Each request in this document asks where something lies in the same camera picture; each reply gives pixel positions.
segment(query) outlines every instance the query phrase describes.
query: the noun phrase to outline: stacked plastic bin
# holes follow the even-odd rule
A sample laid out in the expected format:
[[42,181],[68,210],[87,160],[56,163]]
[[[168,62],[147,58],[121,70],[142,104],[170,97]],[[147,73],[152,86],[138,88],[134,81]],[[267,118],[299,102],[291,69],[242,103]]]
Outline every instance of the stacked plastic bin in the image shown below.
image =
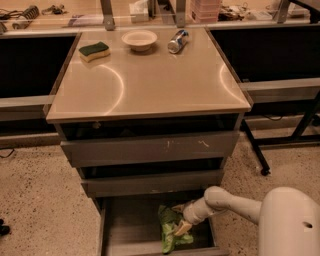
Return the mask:
[[190,17],[196,23],[218,21],[221,0],[191,0]]

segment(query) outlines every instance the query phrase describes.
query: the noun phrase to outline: concrete floor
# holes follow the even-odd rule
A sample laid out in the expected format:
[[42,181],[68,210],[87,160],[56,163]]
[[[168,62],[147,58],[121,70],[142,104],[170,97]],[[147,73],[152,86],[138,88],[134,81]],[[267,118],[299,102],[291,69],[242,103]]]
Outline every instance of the concrete floor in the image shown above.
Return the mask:
[[[257,131],[255,136],[291,132],[278,127]],[[9,152],[1,150],[0,155]],[[290,186],[320,203],[320,147],[268,148],[263,153],[272,171],[267,177],[260,175],[260,164],[242,133],[221,186],[256,200],[272,188]],[[96,255],[99,214],[59,146],[16,148],[0,159],[0,218],[11,227],[9,235],[0,237],[1,256]],[[257,226],[226,212],[214,217],[214,227],[218,245],[230,255],[257,255]]]

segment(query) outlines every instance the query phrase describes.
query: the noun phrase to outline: can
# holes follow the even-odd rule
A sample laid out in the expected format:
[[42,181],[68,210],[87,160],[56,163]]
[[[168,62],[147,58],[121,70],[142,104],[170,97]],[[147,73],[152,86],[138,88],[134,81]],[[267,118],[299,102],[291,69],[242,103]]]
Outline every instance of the can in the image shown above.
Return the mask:
[[179,30],[168,43],[168,50],[170,53],[178,53],[187,43],[189,34],[186,30]]

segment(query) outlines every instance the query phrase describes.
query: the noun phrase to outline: wooden countertop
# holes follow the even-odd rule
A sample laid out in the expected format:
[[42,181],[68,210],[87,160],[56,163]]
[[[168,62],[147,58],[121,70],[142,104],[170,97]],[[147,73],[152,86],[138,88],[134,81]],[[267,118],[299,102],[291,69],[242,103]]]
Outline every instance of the wooden countertop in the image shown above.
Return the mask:
[[[167,43],[178,29],[154,29],[147,52],[125,45],[126,31],[83,32],[47,115],[48,123],[181,116],[250,110],[238,84],[204,28],[190,28],[180,54]],[[90,63],[79,47],[99,41],[111,54]]]

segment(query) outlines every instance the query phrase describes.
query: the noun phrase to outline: bowl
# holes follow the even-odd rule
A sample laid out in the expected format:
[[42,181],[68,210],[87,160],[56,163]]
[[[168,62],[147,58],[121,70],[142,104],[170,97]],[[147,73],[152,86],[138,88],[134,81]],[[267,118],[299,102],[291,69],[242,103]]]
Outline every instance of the bowl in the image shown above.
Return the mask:
[[132,30],[122,36],[122,41],[137,52],[149,50],[157,39],[157,35],[149,30]]

